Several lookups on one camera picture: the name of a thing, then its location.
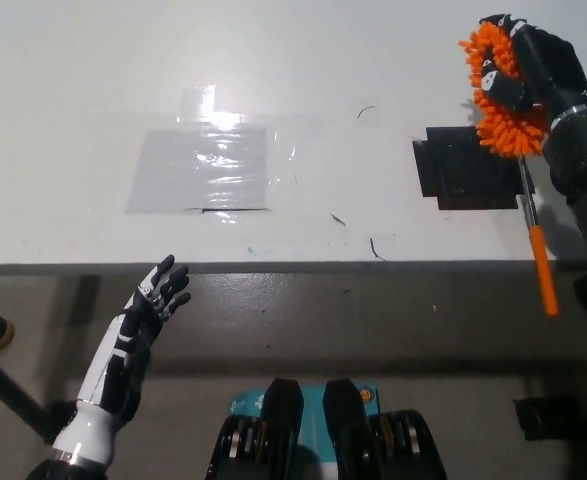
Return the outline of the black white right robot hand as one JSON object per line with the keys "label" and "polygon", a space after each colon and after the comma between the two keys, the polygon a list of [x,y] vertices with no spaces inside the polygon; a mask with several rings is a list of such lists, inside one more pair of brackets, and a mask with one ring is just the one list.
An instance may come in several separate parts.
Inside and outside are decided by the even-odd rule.
{"label": "black white right robot hand", "polygon": [[551,119],[587,105],[587,79],[570,42],[510,14],[490,15],[479,23],[507,36],[520,73],[516,79],[500,72],[494,52],[487,51],[480,80],[487,98],[516,113],[538,104]]}

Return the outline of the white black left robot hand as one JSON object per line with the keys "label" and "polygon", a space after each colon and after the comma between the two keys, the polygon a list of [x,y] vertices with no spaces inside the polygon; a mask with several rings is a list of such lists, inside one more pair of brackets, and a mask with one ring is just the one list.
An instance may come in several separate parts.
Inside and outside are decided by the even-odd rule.
{"label": "white black left robot hand", "polygon": [[123,425],[132,420],[151,349],[164,324],[191,299],[189,269],[174,269],[170,254],[154,266],[110,322],[93,356],[77,401],[90,403]]}

